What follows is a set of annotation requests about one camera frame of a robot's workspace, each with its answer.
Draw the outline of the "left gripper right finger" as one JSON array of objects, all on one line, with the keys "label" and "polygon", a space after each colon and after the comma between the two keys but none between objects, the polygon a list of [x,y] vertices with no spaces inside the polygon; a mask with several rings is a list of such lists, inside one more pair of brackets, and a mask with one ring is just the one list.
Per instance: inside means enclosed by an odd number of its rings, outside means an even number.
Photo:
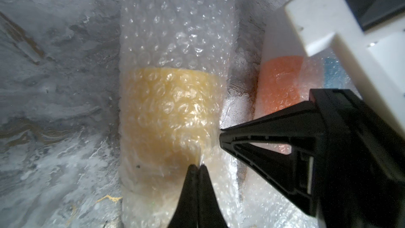
[{"label": "left gripper right finger", "polygon": [[198,172],[198,227],[228,228],[205,165],[201,165]]}]

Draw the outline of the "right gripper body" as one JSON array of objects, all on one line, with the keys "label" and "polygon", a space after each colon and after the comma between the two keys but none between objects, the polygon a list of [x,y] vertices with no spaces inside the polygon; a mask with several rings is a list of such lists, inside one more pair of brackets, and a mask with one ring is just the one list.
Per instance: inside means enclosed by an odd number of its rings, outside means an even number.
[{"label": "right gripper body", "polygon": [[327,130],[322,228],[405,225],[405,141],[351,90],[312,89]]}]

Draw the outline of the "yellow wine glass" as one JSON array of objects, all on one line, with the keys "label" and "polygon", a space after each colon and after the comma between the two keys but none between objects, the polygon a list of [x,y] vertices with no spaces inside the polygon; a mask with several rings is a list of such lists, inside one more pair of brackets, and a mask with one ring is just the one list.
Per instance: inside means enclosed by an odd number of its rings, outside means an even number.
[{"label": "yellow wine glass", "polygon": [[128,189],[163,190],[199,164],[217,141],[224,85],[197,70],[140,68],[123,75],[121,179]]}]

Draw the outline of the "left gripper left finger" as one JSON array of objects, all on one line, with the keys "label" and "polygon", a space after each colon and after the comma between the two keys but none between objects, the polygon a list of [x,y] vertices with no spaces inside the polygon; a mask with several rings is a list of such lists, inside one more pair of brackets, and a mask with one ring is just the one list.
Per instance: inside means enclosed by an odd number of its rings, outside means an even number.
[{"label": "left gripper left finger", "polygon": [[168,228],[198,227],[198,172],[196,165],[189,166],[176,211]]}]

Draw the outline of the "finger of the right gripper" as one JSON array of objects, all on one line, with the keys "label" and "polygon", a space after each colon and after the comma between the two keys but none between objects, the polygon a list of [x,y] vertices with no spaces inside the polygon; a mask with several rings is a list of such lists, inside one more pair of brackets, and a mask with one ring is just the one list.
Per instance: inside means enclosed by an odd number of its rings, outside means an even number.
[{"label": "finger of the right gripper", "polygon": [[221,148],[250,167],[302,212],[316,216],[327,173],[327,128],[318,101],[310,99],[222,130]]}]

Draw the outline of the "bubble wrap of yellow glass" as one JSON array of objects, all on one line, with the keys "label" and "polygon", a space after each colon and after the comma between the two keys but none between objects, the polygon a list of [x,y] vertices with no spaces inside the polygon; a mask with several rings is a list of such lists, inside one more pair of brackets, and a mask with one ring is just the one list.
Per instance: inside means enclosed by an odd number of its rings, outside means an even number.
[{"label": "bubble wrap of yellow glass", "polygon": [[238,227],[236,168],[219,146],[235,0],[122,0],[120,180],[127,228],[165,228],[189,165],[206,165]]}]

